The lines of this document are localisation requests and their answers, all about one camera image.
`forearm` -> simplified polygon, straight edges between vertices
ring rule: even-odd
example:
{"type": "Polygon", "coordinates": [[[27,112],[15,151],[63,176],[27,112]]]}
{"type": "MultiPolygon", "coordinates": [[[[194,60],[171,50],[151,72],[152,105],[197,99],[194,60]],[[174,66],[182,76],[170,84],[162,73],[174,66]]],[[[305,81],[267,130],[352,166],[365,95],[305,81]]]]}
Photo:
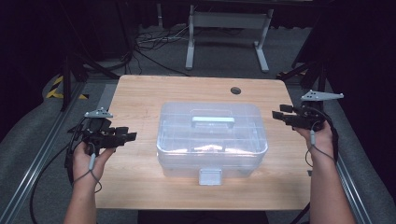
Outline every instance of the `forearm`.
{"type": "Polygon", "coordinates": [[[310,221],[313,224],[355,223],[335,163],[328,158],[313,158],[310,221]]]}
{"type": "Polygon", "coordinates": [[[74,189],[64,223],[96,223],[94,190],[74,189]]]}

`finger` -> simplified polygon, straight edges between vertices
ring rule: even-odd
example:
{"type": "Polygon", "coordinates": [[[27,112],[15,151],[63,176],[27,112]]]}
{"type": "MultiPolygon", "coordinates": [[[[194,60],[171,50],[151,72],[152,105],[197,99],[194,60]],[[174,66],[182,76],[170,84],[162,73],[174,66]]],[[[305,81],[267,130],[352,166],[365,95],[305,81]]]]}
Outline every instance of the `finger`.
{"type": "Polygon", "coordinates": [[[293,130],[296,131],[297,133],[299,133],[300,135],[305,135],[305,134],[309,133],[309,131],[307,129],[303,129],[303,128],[293,127],[293,130]]]}
{"type": "Polygon", "coordinates": [[[85,142],[80,142],[74,151],[75,154],[85,154],[85,150],[87,149],[88,145],[85,142]]]}
{"type": "Polygon", "coordinates": [[[103,151],[100,154],[100,157],[97,158],[97,161],[101,162],[102,164],[106,163],[107,160],[111,157],[111,155],[114,154],[115,151],[116,151],[115,148],[106,148],[105,151],[103,151]]]}
{"type": "Polygon", "coordinates": [[[327,122],[327,120],[323,122],[323,129],[330,129],[330,124],[327,122]]]}

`metal frame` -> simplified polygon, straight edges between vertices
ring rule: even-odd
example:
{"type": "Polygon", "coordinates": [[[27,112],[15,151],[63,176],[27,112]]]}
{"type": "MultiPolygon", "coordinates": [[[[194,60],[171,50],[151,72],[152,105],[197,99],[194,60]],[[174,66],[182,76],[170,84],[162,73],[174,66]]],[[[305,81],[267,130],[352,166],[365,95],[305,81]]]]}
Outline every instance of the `metal frame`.
{"type": "Polygon", "coordinates": [[[262,46],[267,36],[273,13],[273,9],[269,9],[266,14],[196,12],[195,7],[191,5],[189,18],[190,37],[187,49],[186,69],[191,70],[193,65],[195,45],[194,27],[225,27],[262,30],[260,40],[254,42],[254,49],[256,50],[262,71],[264,73],[269,72],[262,46]]]}
{"type": "Polygon", "coordinates": [[[356,189],[355,183],[353,182],[352,177],[347,171],[347,167],[344,164],[341,155],[338,155],[337,170],[344,187],[344,192],[346,193],[346,197],[349,200],[350,207],[355,215],[357,223],[373,223],[370,219],[369,214],[367,213],[363,201],[361,200],[361,196],[356,189]]]}

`container handle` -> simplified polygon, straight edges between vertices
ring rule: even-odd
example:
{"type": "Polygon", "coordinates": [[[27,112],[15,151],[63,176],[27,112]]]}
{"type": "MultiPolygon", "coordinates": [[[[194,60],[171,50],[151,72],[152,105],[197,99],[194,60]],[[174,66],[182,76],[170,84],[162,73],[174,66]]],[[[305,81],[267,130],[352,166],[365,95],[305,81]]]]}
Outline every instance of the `container handle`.
{"type": "Polygon", "coordinates": [[[199,171],[199,185],[215,186],[222,184],[221,169],[203,168],[199,171]]]}
{"type": "Polygon", "coordinates": [[[192,117],[191,125],[192,128],[195,128],[197,123],[225,123],[228,128],[232,128],[235,124],[234,118],[224,118],[224,117],[192,117]]]}

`clear plastic container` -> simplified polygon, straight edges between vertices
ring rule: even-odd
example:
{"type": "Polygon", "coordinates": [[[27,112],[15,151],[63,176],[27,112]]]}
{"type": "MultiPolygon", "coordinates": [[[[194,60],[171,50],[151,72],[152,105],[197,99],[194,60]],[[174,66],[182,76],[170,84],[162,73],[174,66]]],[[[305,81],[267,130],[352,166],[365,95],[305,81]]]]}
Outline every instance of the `clear plastic container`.
{"type": "Polygon", "coordinates": [[[249,176],[268,146],[255,105],[170,102],[161,111],[157,148],[165,175],[220,185],[223,177],[249,176]]]}

